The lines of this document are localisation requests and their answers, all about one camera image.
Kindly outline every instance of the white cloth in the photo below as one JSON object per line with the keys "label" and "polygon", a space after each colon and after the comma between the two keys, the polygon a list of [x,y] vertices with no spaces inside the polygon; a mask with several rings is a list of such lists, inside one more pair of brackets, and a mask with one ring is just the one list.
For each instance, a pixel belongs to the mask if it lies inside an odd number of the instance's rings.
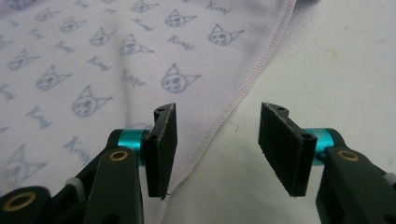
{"label": "white cloth", "polygon": [[[0,193],[59,191],[114,129],[177,103],[169,192],[189,175],[271,57],[295,0],[0,3]],[[147,196],[145,220],[166,201]]]}

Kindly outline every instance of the black plastic part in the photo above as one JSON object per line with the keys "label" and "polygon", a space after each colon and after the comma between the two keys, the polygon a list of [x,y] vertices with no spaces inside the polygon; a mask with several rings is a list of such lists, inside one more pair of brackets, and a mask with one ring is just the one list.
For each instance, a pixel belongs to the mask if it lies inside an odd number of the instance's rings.
{"label": "black plastic part", "polygon": [[334,142],[334,147],[346,147],[343,136],[335,129],[327,128],[326,131],[332,136],[332,141]]}
{"label": "black plastic part", "polygon": [[155,125],[143,135],[142,148],[148,181],[148,196],[167,194],[177,147],[176,104],[154,110]]}
{"label": "black plastic part", "polygon": [[396,223],[395,191],[375,165],[348,147],[328,149],[317,208],[322,224]]}
{"label": "black plastic part", "polygon": [[262,103],[259,145],[290,196],[305,196],[318,139],[289,119],[283,106]]}
{"label": "black plastic part", "polygon": [[[106,147],[76,175],[76,178],[80,179],[84,186],[86,200],[88,200],[91,194],[99,160],[109,150],[118,147],[122,131],[122,129],[114,130],[108,137]],[[86,202],[80,203],[78,201],[78,196],[73,186],[64,186],[64,188],[52,198],[52,201],[56,212],[56,220],[54,223],[81,223],[85,213]]]}
{"label": "black plastic part", "polygon": [[50,193],[42,187],[15,189],[0,198],[0,206],[1,224],[50,223],[54,215]]}
{"label": "black plastic part", "polygon": [[108,151],[99,162],[84,223],[140,224],[143,221],[136,154],[126,147]]}

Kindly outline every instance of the screw hole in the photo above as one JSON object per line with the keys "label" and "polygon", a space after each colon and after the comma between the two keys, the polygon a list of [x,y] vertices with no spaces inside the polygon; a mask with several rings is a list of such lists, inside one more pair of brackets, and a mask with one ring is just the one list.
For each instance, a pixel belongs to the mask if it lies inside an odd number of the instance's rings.
{"label": "screw hole", "polygon": [[3,206],[3,209],[6,212],[14,212],[18,211],[35,200],[35,193],[32,191],[24,192],[12,197],[10,200],[6,202]]}
{"label": "screw hole", "polygon": [[123,161],[128,157],[126,151],[116,151],[110,154],[109,158],[111,161]]}
{"label": "screw hole", "polygon": [[358,155],[356,155],[353,152],[345,151],[345,150],[338,151],[338,156],[340,156],[341,158],[343,158],[344,160],[347,160],[347,161],[358,161],[359,160]]}

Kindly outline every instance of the white table surface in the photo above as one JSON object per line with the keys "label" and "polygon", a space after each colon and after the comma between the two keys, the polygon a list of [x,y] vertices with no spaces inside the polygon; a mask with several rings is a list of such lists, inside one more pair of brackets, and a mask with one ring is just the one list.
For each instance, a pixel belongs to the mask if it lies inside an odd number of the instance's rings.
{"label": "white table surface", "polygon": [[395,12],[393,0],[298,1],[272,60],[169,197],[163,223],[320,222],[322,167],[306,197],[289,197],[257,144],[262,102],[285,106],[302,128],[336,129],[396,173]]}

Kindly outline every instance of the teal metal spacer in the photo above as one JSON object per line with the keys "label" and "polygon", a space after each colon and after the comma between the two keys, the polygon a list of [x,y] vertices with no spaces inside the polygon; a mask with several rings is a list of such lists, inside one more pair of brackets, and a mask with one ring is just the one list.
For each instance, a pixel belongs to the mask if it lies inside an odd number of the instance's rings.
{"label": "teal metal spacer", "polygon": [[326,157],[326,148],[334,147],[334,141],[332,136],[326,129],[314,128],[314,129],[304,129],[307,133],[312,133],[317,139],[317,146],[315,147],[315,157],[312,161],[312,165],[320,166],[323,162],[318,158]]}
{"label": "teal metal spacer", "polygon": [[127,147],[132,149],[136,153],[137,164],[143,166],[144,162],[141,158],[141,143],[142,136],[145,130],[135,130],[135,129],[124,129],[119,138],[119,147]]}

